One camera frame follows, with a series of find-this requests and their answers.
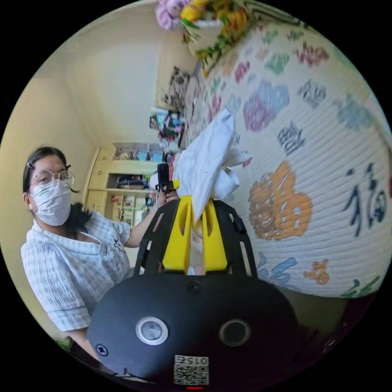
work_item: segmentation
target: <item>bed sheet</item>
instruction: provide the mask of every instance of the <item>bed sheet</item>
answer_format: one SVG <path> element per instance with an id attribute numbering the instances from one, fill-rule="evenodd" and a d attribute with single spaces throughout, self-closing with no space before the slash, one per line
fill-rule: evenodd
<path id="1" fill-rule="evenodd" d="M 390 150 L 350 61 L 313 31 L 262 22 L 197 77 L 186 146 L 223 108 L 236 116 L 234 144 L 251 158 L 225 201 L 259 278 L 323 297 L 376 291 L 392 255 Z"/>

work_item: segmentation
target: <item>light blue checkered shirt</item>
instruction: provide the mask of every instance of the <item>light blue checkered shirt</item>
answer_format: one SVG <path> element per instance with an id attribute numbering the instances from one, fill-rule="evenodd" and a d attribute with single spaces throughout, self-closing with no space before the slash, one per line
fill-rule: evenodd
<path id="1" fill-rule="evenodd" d="M 21 249 L 34 294 L 63 332 L 88 327 L 103 295 L 133 272 L 124 250 L 128 224 L 94 211 L 86 228 L 100 245 L 51 234 L 34 222 Z"/>

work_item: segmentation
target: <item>white face mask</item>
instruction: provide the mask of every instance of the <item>white face mask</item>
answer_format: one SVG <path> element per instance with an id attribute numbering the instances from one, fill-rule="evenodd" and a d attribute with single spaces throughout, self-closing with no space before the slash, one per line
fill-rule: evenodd
<path id="1" fill-rule="evenodd" d="M 71 212 L 71 189 L 68 183 L 53 180 L 47 189 L 36 187 L 33 199 L 37 205 L 36 215 L 47 225 L 61 226 Z"/>

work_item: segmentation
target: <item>black hair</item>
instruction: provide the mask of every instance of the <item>black hair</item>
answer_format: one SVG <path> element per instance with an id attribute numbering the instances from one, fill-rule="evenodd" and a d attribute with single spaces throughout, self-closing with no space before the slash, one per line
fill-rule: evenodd
<path id="1" fill-rule="evenodd" d="M 54 147 L 39 147 L 37 148 L 30 156 L 26 162 L 26 166 L 23 171 L 23 193 L 28 192 L 30 189 L 30 181 L 31 181 L 31 173 L 34 170 L 35 163 L 47 156 L 56 155 L 60 158 L 61 162 L 64 164 L 64 167 L 68 170 L 71 165 L 67 165 L 67 160 L 65 159 L 65 155 L 57 148 Z M 71 212 L 69 214 L 68 219 L 65 222 L 65 228 L 69 234 L 76 238 L 76 233 L 79 230 L 87 232 L 86 223 L 90 220 L 92 216 L 91 211 L 83 208 L 82 203 L 75 203 L 71 205 Z"/>

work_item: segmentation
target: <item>cream wall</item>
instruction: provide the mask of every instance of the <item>cream wall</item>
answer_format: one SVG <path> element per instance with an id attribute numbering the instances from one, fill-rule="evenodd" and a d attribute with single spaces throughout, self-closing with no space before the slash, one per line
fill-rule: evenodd
<path id="1" fill-rule="evenodd" d="M 73 38 L 67 81 L 92 137 L 104 145 L 135 140 L 156 143 L 149 128 L 164 31 L 155 4 L 108 14 Z"/>
<path id="2" fill-rule="evenodd" d="M 0 244 L 10 276 L 22 300 L 51 336 L 61 336 L 35 298 L 20 257 L 20 247 L 31 228 L 31 215 L 22 201 L 26 159 L 42 144 L 60 148 L 83 189 L 96 144 L 86 132 L 62 70 L 66 51 L 53 55 L 23 91 L 9 119 L 0 145 Z"/>

